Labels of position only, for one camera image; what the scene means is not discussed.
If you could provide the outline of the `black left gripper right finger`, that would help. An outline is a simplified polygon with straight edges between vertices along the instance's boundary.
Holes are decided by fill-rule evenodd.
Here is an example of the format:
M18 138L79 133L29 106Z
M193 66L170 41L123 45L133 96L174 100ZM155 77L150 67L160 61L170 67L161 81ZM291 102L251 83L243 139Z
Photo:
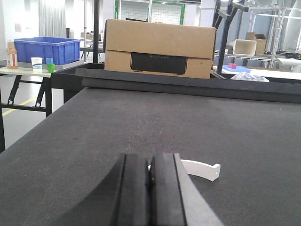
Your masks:
M222 226L188 176L177 153L158 153L150 167L152 226Z

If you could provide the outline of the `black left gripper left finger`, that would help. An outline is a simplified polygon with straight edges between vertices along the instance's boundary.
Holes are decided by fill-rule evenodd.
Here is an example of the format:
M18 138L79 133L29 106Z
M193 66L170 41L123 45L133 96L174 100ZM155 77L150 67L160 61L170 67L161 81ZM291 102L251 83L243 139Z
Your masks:
M101 183L56 220L58 226L146 226L149 223L147 160L121 154Z

